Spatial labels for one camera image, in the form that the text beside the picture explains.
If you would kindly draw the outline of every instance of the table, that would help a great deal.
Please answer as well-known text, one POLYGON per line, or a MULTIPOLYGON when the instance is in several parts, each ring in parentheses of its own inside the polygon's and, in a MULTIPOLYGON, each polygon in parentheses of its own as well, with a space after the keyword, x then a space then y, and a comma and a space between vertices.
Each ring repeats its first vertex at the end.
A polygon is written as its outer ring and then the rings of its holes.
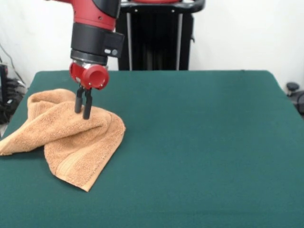
MULTIPOLYGON (((303 228, 304 125, 267 71, 111 72, 93 105, 126 133, 89 193, 52 176, 43 148, 0 158, 1 228, 303 228)), ((77 90, 39 72, 34 92, 77 90)))

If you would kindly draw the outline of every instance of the white wall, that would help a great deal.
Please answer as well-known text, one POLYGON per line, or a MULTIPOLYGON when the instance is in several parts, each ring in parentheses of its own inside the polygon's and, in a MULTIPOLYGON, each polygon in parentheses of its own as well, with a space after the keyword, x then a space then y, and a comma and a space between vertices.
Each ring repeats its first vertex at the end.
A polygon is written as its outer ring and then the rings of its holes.
MULTIPOLYGON (((0 43, 30 83, 37 71, 68 69, 68 4, 0 0, 0 43)), ((195 15, 190 70, 266 69, 283 87, 304 87, 304 0, 207 0, 195 15)), ((2 58, 8 58, 0 51, 2 58)), ((117 69, 110 59, 111 70, 117 69)))

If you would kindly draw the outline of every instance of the towel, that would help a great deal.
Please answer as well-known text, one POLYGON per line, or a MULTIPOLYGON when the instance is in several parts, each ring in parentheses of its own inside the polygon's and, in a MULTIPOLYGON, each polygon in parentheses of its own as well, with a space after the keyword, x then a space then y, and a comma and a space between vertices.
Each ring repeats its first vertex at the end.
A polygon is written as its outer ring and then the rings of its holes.
POLYGON ((29 152, 44 146, 50 172, 89 192, 125 133, 122 119, 92 107, 89 120, 74 112, 76 95, 65 89, 39 92, 28 98, 28 118, 0 141, 0 155, 29 152))

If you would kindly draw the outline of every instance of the black equipment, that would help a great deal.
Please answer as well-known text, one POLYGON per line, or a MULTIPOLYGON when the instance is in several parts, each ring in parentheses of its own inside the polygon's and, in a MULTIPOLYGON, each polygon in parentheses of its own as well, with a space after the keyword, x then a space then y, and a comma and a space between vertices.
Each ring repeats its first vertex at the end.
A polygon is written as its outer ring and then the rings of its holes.
POLYGON ((194 40, 192 13, 203 10, 205 0, 165 2, 168 0, 121 3, 116 31, 125 40, 119 70, 188 70, 194 40))

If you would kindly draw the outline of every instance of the cable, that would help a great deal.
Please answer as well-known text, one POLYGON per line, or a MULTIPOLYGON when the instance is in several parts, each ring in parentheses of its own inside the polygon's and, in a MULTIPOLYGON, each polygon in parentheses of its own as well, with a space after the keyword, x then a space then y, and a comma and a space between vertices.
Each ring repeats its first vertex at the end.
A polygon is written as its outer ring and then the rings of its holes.
POLYGON ((13 62, 12 57, 7 53, 7 51, 4 49, 4 47, 2 46, 1 43, 0 43, 0 48, 1 48, 2 51, 7 55, 7 57, 9 57, 10 62, 11 62, 11 67, 12 67, 13 70, 15 71, 17 77, 20 79, 20 81, 21 81, 23 84, 25 84, 25 82, 23 81, 22 77, 18 74, 18 72, 17 72, 16 69, 15 69, 14 62, 13 62))
POLYGON ((300 99, 301 99, 302 96, 304 96, 304 92, 302 92, 302 93, 298 96, 298 98, 297 98, 297 100, 296 100, 296 108, 297 108, 297 110, 298 110, 299 113, 301 113, 301 112, 300 112, 300 104, 299 104, 299 102, 300 102, 300 99))
POLYGON ((25 87, 19 83, 19 80, 15 78, 7 78, 5 88, 7 101, 2 101, 0 103, 0 124, 7 124, 10 122, 18 105, 26 93, 25 87))

